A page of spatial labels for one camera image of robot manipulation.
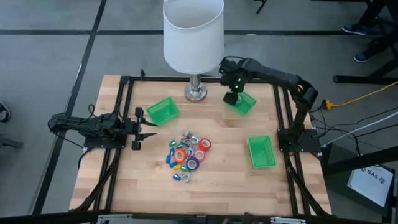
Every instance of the wooden table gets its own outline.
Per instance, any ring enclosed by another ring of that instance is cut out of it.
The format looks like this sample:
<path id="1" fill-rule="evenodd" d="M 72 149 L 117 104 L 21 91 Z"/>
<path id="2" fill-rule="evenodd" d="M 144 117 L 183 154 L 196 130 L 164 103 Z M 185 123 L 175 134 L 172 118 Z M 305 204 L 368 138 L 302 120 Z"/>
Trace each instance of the wooden table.
<path id="1" fill-rule="evenodd" d="M 103 78 L 95 114 L 110 113 L 115 104 L 120 76 Z M 287 176 L 283 155 L 279 152 L 278 128 L 272 86 L 248 83 L 245 91 L 257 100 L 257 105 L 242 117 L 225 103 L 227 88 L 218 83 L 207 83 L 208 95 L 201 103 L 190 103 L 184 97 L 185 82 L 134 82 L 129 117 L 134 108 L 144 109 L 171 96 L 180 109 L 177 118 L 161 127 L 142 126 L 143 133 L 156 132 L 142 142 L 140 151 L 131 150 L 133 137 L 127 139 L 122 150 L 114 188 L 111 211 L 123 213 L 179 213 L 242 215 L 291 215 Z M 287 117 L 281 97 L 285 126 Z M 306 127 L 311 127 L 309 118 Z M 212 146 L 206 159 L 192 174 L 191 182 L 177 182 L 173 169 L 165 163 L 169 141 L 178 141 L 181 132 L 190 130 L 200 138 L 210 139 Z M 270 135 L 277 166 L 253 169 L 246 141 L 249 136 Z M 331 212 L 319 160 L 300 153 L 306 185 L 324 210 Z M 93 190 L 100 176 L 104 149 L 95 149 L 81 162 L 70 208 L 79 206 Z M 105 186 L 100 208 L 108 187 Z M 302 200 L 296 187 L 298 207 Z"/>

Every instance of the concrete floor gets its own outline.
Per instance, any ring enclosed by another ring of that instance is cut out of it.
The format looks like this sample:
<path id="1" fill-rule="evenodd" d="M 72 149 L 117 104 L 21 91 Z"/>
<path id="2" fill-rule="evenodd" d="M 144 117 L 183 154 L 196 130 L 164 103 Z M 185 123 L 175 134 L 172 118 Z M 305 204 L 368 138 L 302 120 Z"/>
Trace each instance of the concrete floor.
<path id="1" fill-rule="evenodd" d="M 0 30 L 91 30 L 99 5 L 100 0 L 3 0 Z M 365 3 L 358 2 L 268 0 L 256 15 L 258 6 L 258 2 L 250 0 L 226 0 L 225 29 L 337 31 L 343 24 L 356 22 L 366 8 Z M 386 11 L 381 17 L 389 19 Z M 162 1 L 108 0 L 99 30 L 162 30 Z M 392 58 L 388 50 L 367 63 L 354 62 L 353 56 L 364 50 L 370 40 L 358 36 L 226 35 L 225 54 L 252 57 L 264 65 L 299 74 L 319 90 L 316 105 L 324 98 L 340 103 L 382 87 L 336 84 L 331 79 L 333 75 L 368 75 Z M 9 123 L 0 124 L 0 134 L 25 144 L 19 151 L 0 149 L 0 217 L 31 212 L 54 140 L 46 124 L 52 114 L 65 109 L 87 41 L 87 35 L 0 35 L 0 101 L 13 112 Z M 138 75 L 142 68 L 147 75 L 176 75 L 163 58 L 161 35 L 96 36 L 73 115 L 88 115 L 87 105 L 95 103 L 103 75 Z M 218 75 L 216 70 L 209 74 Z M 397 106 L 396 91 L 392 87 L 355 104 L 327 111 L 326 121 L 329 125 L 352 123 L 393 108 Z M 320 113 L 314 115 L 322 118 Z M 397 121 L 391 119 L 379 126 Z M 356 126 L 345 128 L 352 130 Z M 361 140 L 387 148 L 398 144 L 396 133 L 397 129 L 391 128 Z M 322 142 L 337 136 L 339 133 L 329 132 Z M 73 132 L 67 137 L 83 142 Z M 350 139 L 343 138 L 337 144 L 354 151 Z M 377 149 L 361 145 L 361 150 L 368 153 Z M 80 155 L 81 149 L 64 143 L 44 213 L 68 210 Z M 388 165 L 398 167 L 395 163 Z M 381 221 L 381 216 L 369 209 L 332 191 L 328 193 L 334 215 Z"/>

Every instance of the person's foot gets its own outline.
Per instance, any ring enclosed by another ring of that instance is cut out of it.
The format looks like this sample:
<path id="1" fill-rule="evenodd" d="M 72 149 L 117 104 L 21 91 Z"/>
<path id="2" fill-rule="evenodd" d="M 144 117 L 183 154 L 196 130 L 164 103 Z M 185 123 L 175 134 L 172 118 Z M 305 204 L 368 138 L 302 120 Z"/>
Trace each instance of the person's foot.
<path id="1" fill-rule="evenodd" d="M 0 122 L 7 122 L 11 118 L 11 111 L 4 103 L 0 103 Z"/>
<path id="2" fill-rule="evenodd" d="M 368 34 L 370 27 L 362 26 L 360 24 L 353 24 L 353 25 L 344 25 L 342 27 L 344 32 L 349 34 L 358 34 L 358 35 L 366 35 Z"/>
<path id="3" fill-rule="evenodd" d="M 374 56 L 376 56 L 379 52 L 376 52 L 372 49 L 367 49 L 364 52 L 355 55 L 354 60 L 356 62 L 367 62 L 369 59 L 373 58 Z"/>

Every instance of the white lamp shade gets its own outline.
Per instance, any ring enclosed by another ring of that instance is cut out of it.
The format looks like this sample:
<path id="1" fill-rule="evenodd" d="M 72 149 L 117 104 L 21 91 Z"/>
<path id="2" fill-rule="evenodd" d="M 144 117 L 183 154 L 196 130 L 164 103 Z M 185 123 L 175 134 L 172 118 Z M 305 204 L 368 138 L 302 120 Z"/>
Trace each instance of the white lamp shade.
<path id="1" fill-rule="evenodd" d="M 223 0 L 165 0 L 164 57 L 176 71 L 208 72 L 224 57 Z"/>

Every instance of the green container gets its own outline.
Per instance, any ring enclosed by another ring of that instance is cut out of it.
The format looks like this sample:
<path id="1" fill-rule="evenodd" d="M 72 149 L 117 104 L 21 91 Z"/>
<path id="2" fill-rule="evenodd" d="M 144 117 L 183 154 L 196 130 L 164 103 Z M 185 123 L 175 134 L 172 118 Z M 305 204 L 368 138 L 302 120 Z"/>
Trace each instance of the green container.
<path id="1" fill-rule="evenodd" d="M 238 100 L 234 106 L 230 105 L 230 107 L 238 112 L 238 114 L 245 116 L 252 110 L 253 106 L 257 103 L 257 100 L 245 92 L 239 93 L 238 96 L 240 100 Z"/>
<path id="2" fill-rule="evenodd" d="M 177 105 L 175 105 L 171 97 L 168 97 L 156 103 L 154 106 L 147 108 L 147 112 L 152 122 L 158 126 L 170 121 L 180 113 Z"/>
<path id="3" fill-rule="evenodd" d="M 248 140 L 253 167 L 265 168 L 276 166 L 274 148 L 269 136 L 251 136 Z"/>

